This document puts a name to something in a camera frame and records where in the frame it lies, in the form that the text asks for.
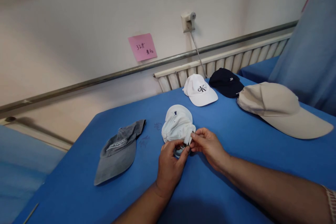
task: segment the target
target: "baseball cap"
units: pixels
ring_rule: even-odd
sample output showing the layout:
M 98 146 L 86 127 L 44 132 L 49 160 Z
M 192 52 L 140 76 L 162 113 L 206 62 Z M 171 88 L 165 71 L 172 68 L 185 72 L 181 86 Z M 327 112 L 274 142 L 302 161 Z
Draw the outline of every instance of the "baseball cap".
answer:
M 239 77 L 230 70 L 220 68 L 212 74 L 209 84 L 222 95 L 233 98 L 237 97 L 244 88 L 244 85 L 239 80 Z
M 263 82 L 246 86 L 238 105 L 281 132 L 295 138 L 312 139 L 328 134 L 334 126 L 300 107 L 299 99 L 287 87 Z
M 163 141 L 173 141 L 182 139 L 186 146 L 191 143 L 192 132 L 196 131 L 196 127 L 193 125 L 193 116 L 190 111 L 182 105 L 171 106 L 166 114 L 166 120 L 162 127 Z M 174 151 L 174 154 L 179 157 L 183 151 L 183 147 Z
M 126 171 L 134 161 L 137 149 L 136 139 L 141 135 L 146 120 L 139 120 L 120 128 L 117 135 L 107 141 L 100 152 L 100 160 L 94 185 L 113 178 Z
M 189 76 L 182 90 L 197 107 L 202 107 L 218 100 L 216 92 L 199 74 Z

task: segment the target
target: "ck logo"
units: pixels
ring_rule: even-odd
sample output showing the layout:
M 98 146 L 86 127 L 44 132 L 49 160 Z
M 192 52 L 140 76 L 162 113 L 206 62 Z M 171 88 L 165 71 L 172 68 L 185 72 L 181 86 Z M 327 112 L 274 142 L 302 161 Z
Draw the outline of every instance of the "ck logo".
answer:
M 203 86 L 200 86 L 198 89 L 197 89 L 198 92 L 204 92 L 206 91 L 206 89 L 204 88 L 204 85 Z

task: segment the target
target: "blue table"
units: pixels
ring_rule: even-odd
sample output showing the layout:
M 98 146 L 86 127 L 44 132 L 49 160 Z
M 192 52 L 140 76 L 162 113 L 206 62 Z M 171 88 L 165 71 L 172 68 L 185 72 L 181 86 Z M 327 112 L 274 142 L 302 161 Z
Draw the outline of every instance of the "blue table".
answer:
M 256 83 L 268 81 L 278 59 L 279 56 L 243 67 L 239 70 L 238 75 Z
M 241 82 L 254 84 L 245 78 Z M 96 115 L 14 223 L 23 223 L 37 203 L 28 223 L 111 223 L 156 179 L 163 145 L 161 127 L 174 104 L 191 111 L 197 128 L 215 132 L 231 155 L 336 189 L 336 130 L 314 140 L 295 139 L 243 111 L 235 99 L 218 93 L 215 103 L 196 107 L 177 89 Z M 336 126 L 336 117 L 301 106 Z M 147 124 L 137 140 L 134 163 L 123 174 L 95 187 L 102 147 L 120 127 L 140 119 Z M 272 223 L 199 153 L 188 158 L 159 222 Z

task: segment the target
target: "finger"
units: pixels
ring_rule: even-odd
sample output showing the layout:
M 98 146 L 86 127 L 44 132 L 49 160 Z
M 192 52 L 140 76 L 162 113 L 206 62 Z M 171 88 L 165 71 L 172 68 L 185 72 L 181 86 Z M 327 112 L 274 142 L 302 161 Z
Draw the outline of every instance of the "finger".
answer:
M 199 147 L 194 147 L 191 149 L 192 152 L 202 152 L 202 147 L 199 146 Z
M 174 141 L 169 141 L 167 142 L 167 146 L 164 148 L 164 151 L 168 152 L 169 154 L 173 154 L 173 150 L 175 149 L 176 146 L 183 144 L 183 140 L 174 140 Z
M 189 146 L 190 148 L 194 148 L 194 147 L 199 146 L 199 144 L 193 140 Z
M 188 158 L 188 155 L 189 155 L 189 151 L 190 151 L 190 147 L 189 146 L 187 146 L 187 147 L 184 148 L 184 150 L 182 151 L 182 153 L 180 155 L 179 160 L 177 161 L 177 163 L 179 165 L 184 166 L 184 164 L 187 161 L 187 158 Z
M 164 145 L 162 145 L 161 151 L 163 151 L 165 149 L 165 147 L 167 146 L 168 143 L 169 143 L 169 141 L 165 142 Z
M 197 142 L 199 145 L 203 146 L 203 144 L 206 143 L 206 139 L 203 137 L 200 137 L 199 135 L 196 135 L 195 133 L 191 133 L 192 139 Z
M 196 133 L 196 135 L 203 135 L 203 136 L 205 136 L 205 134 L 207 132 L 210 132 L 207 128 L 200 128 L 200 129 L 196 130 L 195 133 Z

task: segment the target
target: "cable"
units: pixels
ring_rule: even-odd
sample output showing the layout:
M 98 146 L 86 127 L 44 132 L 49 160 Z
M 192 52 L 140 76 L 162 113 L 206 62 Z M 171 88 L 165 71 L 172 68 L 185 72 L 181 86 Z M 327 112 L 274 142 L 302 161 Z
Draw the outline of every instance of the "cable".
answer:
M 194 40 L 193 33 L 192 33 L 191 31 L 190 31 L 190 34 L 191 34 L 191 38 L 192 38 L 192 40 L 193 40 L 193 42 L 194 42 L 194 45 L 195 45 L 195 48 L 196 48 L 196 52 L 197 52 L 199 61 L 201 62 L 201 65 L 202 65 L 202 67 L 203 67 L 203 71 L 204 71 L 205 77 L 208 78 L 207 73 L 206 73 L 206 71 L 205 71 L 205 67 L 204 67 L 204 65 L 203 65 L 203 63 L 202 63 L 202 60 L 201 60 L 201 56 L 200 56 L 200 54 L 199 54 L 199 52 L 198 52 L 198 48 L 197 48 L 196 42 L 195 42 L 195 40 Z

